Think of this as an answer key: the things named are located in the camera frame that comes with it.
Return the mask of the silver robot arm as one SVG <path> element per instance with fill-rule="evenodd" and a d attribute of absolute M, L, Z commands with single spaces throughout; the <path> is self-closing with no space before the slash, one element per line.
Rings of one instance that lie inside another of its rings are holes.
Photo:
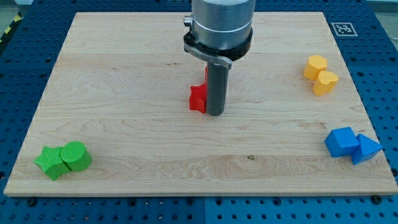
<path fill-rule="evenodd" d="M 255 5 L 255 0 L 192 0 L 183 20 L 189 28 L 184 51 L 229 70 L 250 48 Z"/>

